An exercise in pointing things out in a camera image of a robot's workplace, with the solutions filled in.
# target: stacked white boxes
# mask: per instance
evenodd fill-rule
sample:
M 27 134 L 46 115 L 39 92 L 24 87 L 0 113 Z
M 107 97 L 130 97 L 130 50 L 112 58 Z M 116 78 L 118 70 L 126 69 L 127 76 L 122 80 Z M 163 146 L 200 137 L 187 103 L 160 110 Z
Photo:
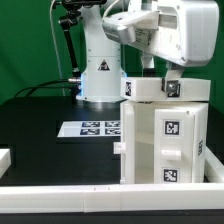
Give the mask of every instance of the stacked white boxes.
M 123 79 L 122 92 L 128 94 L 123 97 L 129 100 L 121 105 L 121 143 L 115 144 L 115 153 L 121 154 L 121 183 L 203 182 L 208 104 L 183 100 L 184 96 L 195 100 L 196 86 L 191 91 L 190 85 L 187 87 L 191 80 L 187 79 L 181 80 L 179 97 L 173 101 L 160 90 L 157 95 L 148 95 L 154 102 L 139 102 L 142 96 L 142 101 L 146 99 L 152 80 Z M 208 101 L 210 81 L 196 82 L 198 100 Z

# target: white panel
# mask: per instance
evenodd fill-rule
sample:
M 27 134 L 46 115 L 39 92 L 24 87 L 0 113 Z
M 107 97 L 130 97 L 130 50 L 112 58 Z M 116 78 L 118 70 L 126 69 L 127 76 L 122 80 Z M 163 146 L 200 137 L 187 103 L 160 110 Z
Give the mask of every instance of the white panel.
M 84 212 L 120 211 L 119 185 L 90 186 L 84 195 Z
M 83 187 L 1 187 L 0 213 L 83 212 Z
M 0 149 L 0 178 L 11 165 L 11 156 L 9 149 Z
M 210 182 L 224 183 L 224 166 L 207 147 L 205 151 L 205 175 Z
M 154 181 L 191 183 L 194 113 L 181 109 L 155 110 Z M 181 152 L 181 160 L 164 159 L 162 152 Z

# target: white block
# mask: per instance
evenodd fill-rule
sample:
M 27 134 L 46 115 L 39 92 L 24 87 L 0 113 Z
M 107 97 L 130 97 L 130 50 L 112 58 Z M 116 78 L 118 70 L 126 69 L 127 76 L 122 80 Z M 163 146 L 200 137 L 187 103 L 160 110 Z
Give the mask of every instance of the white block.
M 205 175 L 209 182 L 224 183 L 224 166 L 207 147 L 205 152 Z
M 0 149 L 0 178 L 11 165 L 11 156 L 9 149 Z
M 83 192 L 82 186 L 2 187 L 0 213 L 83 212 Z
M 90 186 L 84 194 L 84 212 L 120 211 L 119 185 Z
M 162 78 L 122 78 L 121 96 L 135 102 L 147 101 L 208 101 L 210 80 L 181 78 L 178 94 L 161 90 Z
M 224 184 L 122 185 L 121 211 L 223 209 Z

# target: cable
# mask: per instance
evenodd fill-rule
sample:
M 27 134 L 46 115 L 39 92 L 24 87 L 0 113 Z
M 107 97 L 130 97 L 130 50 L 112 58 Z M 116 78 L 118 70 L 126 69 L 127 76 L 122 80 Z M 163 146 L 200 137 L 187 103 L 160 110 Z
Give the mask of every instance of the cable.
M 14 96 L 14 98 L 18 97 L 18 95 L 26 90 L 29 90 L 29 89 L 70 89 L 69 86 L 39 86 L 39 87 L 27 87 L 27 88 L 24 88 L 24 89 L 21 89 L 19 92 L 17 92 Z
M 48 86 L 48 85 L 53 85 L 53 84 L 58 84 L 58 83 L 65 83 L 68 82 L 67 79 L 59 79 L 59 80 L 53 80 L 53 81 L 49 81 L 49 82 L 44 82 L 41 83 L 35 87 L 33 87 L 27 94 L 26 97 L 29 97 L 31 94 L 33 94 L 39 87 L 43 87 L 43 86 Z
M 107 17 L 107 15 L 109 14 L 109 12 L 112 10 L 112 8 L 117 4 L 119 3 L 121 0 L 115 0 L 114 3 L 112 3 L 108 8 L 107 10 L 104 12 L 103 14 L 103 19 Z
M 57 58 L 58 71 L 59 71 L 60 79 L 63 79 L 62 68 L 61 68 L 61 59 L 59 56 L 58 45 L 57 45 L 57 40 L 56 40 L 56 35 L 55 35 L 55 30 L 54 30 L 53 16 L 52 16 L 52 10 L 53 10 L 55 2 L 56 2 L 56 0 L 52 0 L 51 6 L 50 6 L 50 24 L 51 24 L 51 32 L 52 32 L 52 37 L 53 37 L 55 54 L 56 54 L 56 58 Z

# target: green backdrop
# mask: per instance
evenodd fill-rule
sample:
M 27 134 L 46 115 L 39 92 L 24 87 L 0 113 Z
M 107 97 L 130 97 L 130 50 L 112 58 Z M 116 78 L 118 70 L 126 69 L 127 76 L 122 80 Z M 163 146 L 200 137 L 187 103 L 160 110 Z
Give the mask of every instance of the green backdrop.
M 211 62 L 200 68 L 188 68 L 184 77 L 212 80 L 210 104 L 224 113 L 224 21 L 222 0 L 216 51 Z M 0 103 L 12 98 L 22 88 L 59 79 L 56 56 L 49 22 L 51 0 L 0 1 Z M 53 11 L 55 31 L 62 61 L 64 78 L 71 76 L 71 65 L 59 16 L 65 14 L 60 7 Z M 85 45 L 82 27 L 72 28 L 75 50 L 81 71 L 85 68 Z M 130 76 L 141 73 L 140 53 L 125 47 L 123 68 Z M 156 59 L 158 74 L 164 75 L 165 62 Z M 61 90 L 40 90 L 39 96 L 62 95 Z

